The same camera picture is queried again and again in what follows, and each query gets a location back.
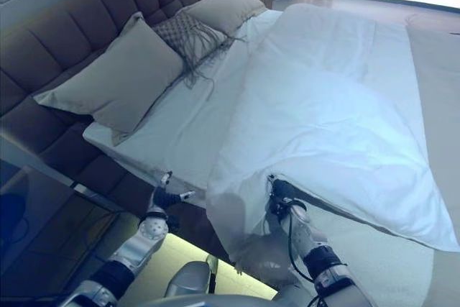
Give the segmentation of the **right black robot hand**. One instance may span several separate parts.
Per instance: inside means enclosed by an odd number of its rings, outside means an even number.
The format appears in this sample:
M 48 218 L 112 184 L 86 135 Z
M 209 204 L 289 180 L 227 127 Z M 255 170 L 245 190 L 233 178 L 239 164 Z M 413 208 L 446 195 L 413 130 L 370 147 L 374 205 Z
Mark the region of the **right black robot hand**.
M 269 210 L 279 216 L 286 214 L 293 205 L 293 187 L 286 181 L 280 180 L 274 175 L 268 176 L 270 188 Z

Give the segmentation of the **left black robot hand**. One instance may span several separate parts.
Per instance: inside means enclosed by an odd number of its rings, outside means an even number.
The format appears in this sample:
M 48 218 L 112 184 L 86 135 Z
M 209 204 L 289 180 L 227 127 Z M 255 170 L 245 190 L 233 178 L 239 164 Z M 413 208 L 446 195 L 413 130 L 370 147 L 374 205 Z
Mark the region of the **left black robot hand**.
M 147 212 L 165 212 L 165 210 L 177 203 L 187 201 L 192 198 L 196 192 L 189 190 L 183 193 L 174 194 L 167 191 L 170 179 L 173 176 L 172 171 L 167 171 L 160 179 L 160 184 L 154 189 L 149 200 Z

